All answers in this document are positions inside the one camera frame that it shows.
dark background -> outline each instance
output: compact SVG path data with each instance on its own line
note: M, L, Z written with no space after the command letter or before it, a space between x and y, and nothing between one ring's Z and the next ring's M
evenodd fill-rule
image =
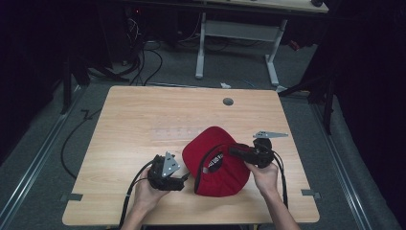
M292 19L282 43L294 40L302 47L319 44L303 82L324 77L324 81L307 88L322 92L322 96L327 84L335 82L333 90L353 141L405 228L405 1L326 3L331 15L351 18L353 22L338 20L329 26L325 22ZM197 14L157 10L146 11L144 16L151 19L146 31L175 46L177 31L188 34ZM0 3L1 162L29 128L35 114L53 98L63 75L63 62L72 52L70 48L76 47L81 55L106 67L127 59L127 48L118 46L127 42L122 22L124 13L118 6L110 14L106 5L59 5L38 0Z

red cap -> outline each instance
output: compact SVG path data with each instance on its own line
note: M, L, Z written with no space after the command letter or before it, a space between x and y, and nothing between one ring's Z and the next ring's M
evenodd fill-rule
M232 196L247 183L250 170L229 153L236 141L224 129L211 126L200 133L182 152L183 161L194 177L194 192L202 196Z

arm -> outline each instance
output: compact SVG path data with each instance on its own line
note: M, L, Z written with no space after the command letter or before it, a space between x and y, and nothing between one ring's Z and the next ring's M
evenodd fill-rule
M144 170L141 173L141 178L147 178L147 172L149 169ZM138 182L135 188L134 204L131 210L128 212L122 230L139 230L142 226L144 217L152 211L159 200L168 194L169 191L160 191L153 189L149 182L141 180Z
M269 166L260 169L252 164L245 163L248 169L253 173L255 183L263 196L268 207L271 219L278 230L300 229L299 225L293 219L292 215L284 206L281 196L278 192L278 167L271 163Z

gray carpet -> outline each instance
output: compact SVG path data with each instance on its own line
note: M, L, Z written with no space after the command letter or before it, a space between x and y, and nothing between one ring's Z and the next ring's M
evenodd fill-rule
M281 46L275 65L280 83L289 87L298 83L317 47L293 51ZM200 87L220 87L221 82L233 88L259 88L275 90L270 84L263 56L238 54L234 50L210 51L206 55L205 77L194 78L196 47L177 49L162 45L156 50L163 59L160 71L152 77L150 84L170 83ZM146 66L142 74L145 80L159 66L159 58L146 52ZM63 170L60 163L60 151L71 131L83 121L87 109L90 113L102 108L102 104L111 85L124 84L111 80L92 78L89 87L73 107L61 132L50 149L50 154L33 186L21 203L12 219L9 229L105 229L104 226L70 227L61 222L66 206L60 198L72 191L75 181ZM316 204L320 220L316 223L301 224L303 229L359 229L349 206L338 175L334 170L320 121L315 116L314 106L307 103L305 93L282 98L282 106L303 161L310 187L320 194ZM341 115L339 104L335 101L332 116L332 136L342 160L345 162L355 190L367 214L372 229L400 229L385 200L371 179L362 160L353 145L350 133ZM61 87L55 92L55 99L48 104L33 120L19 145L9 159L0 168L1 199L4 207L25 171L30 167L47 134L59 117L62 108ZM87 146L91 139L98 116L84 123L66 144L65 160L68 168L77 174ZM262 225L261 229L273 229L271 225Z

person's left hand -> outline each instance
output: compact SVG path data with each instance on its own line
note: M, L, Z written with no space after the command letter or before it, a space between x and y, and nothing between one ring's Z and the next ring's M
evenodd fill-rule
M140 178L147 178L149 168L143 170ZM167 195L169 191L160 191L150 186L147 179L139 181L135 188L133 211L143 211L149 213L152 211L159 200Z

